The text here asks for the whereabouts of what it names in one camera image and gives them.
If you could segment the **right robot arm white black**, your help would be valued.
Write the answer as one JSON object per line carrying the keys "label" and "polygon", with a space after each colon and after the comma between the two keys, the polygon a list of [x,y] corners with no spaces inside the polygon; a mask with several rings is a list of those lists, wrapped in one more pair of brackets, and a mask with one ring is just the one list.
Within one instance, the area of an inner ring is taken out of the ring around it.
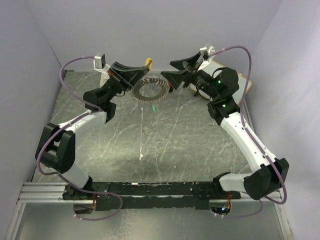
{"label": "right robot arm white black", "polygon": [[176,71],[162,71],[160,74],[169,81],[173,89],[192,85],[198,94],[209,98],[209,115],[234,140],[249,166],[250,173],[223,173],[214,178],[212,193],[223,199],[229,192],[242,192],[254,200],[267,198],[269,194],[284,187],[289,170],[285,158],[277,158],[259,140],[241,114],[241,109],[233,98],[239,89],[239,75],[229,67],[217,68],[212,74],[202,69],[204,61],[200,53],[180,60],[172,60],[170,65]]}

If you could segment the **green tagged key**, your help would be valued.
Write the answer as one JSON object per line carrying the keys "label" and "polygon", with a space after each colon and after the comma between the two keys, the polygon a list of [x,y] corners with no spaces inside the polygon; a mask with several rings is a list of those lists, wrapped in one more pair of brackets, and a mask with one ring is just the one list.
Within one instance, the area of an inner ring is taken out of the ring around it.
{"label": "green tagged key", "polygon": [[156,111],[157,111],[157,107],[156,107],[156,105],[155,105],[155,104],[153,104],[153,105],[152,105],[152,110],[153,110],[154,112],[156,112]]}

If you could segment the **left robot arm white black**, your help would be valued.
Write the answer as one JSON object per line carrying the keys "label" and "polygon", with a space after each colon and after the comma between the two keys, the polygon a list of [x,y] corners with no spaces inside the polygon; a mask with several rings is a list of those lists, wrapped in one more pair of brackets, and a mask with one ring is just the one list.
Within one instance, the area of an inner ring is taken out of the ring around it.
{"label": "left robot arm white black", "polygon": [[116,104],[111,100],[121,93],[132,90],[150,71],[151,62],[142,67],[125,66],[118,62],[106,66],[94,60],[94,68],[106,74],[106,82],[79,96],[85,104],[85,112],[60,124],[48,123],[42,131],[35,153],[36,167],[42,175],[47,175],[41,168],[46,166],[75,188],[81,199],[89,199],[94,192],[93,180],[76,164],[76,144],[87,132],[109,122],[115,115]]}

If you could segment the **yellow tagged key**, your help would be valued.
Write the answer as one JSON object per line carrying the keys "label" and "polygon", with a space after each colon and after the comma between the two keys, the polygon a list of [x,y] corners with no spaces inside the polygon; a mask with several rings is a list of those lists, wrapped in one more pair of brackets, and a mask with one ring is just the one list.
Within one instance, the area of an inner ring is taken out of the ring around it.
{"label": "yellow tagged key", "polygon": [[152,66],[153,66],[153,60],[151,58],[147,58],[145,60],[145,67],[148,68],[148,70],[150,71],[152,69]]}

